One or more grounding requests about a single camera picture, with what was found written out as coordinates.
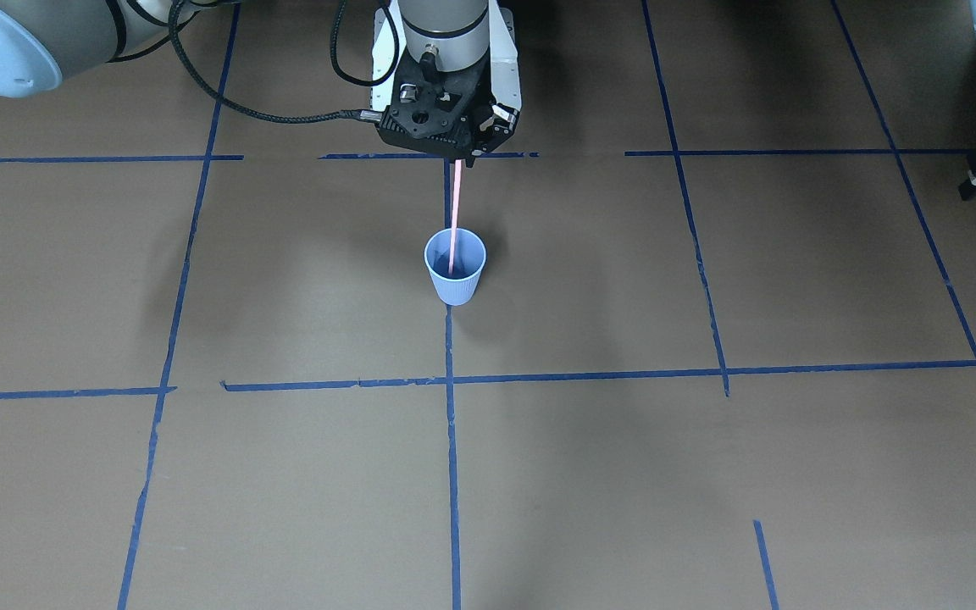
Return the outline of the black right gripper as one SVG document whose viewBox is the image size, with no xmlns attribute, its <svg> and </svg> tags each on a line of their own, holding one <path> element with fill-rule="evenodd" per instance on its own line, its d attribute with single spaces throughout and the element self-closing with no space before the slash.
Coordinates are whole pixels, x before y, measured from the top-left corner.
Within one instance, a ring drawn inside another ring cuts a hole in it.
<svg viewBox="0 0 976 610">
<path fill-rule="evenodd" d="M 491 73 L 485 72 L 458 117 L 456 160 L 463 167 L 473 167 L 481 156 L 498 150 L 518 127 L 519 110 L 499 102 L 491 85 Z"/>
</svg>

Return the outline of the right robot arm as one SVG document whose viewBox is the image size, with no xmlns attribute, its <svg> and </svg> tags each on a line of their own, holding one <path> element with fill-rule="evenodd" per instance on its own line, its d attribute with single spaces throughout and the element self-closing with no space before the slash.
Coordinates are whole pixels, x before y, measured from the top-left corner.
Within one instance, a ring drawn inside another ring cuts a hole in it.
<svg viewBox="0 0 976 610">
<path fill-rule="evenodd" d="M 325 114 L 268 114 L 231 101 L 202 78 L 180 38 L 217 1 L 0 1 L 0 97 L 50 92 L 100 64 L 133 61 L 170 45 L 186 73 L 214 101 L 268 123 L 372 125 L 384 143 L 472 166 L 518 126 L 518 43 L 513 15 L 496 1 L 380 1 L 372 72 L 358 78 L 338 58 L 347 3 L 330 24 L 330 68 L 369 89 L 369 108 Z"/>
</svg>

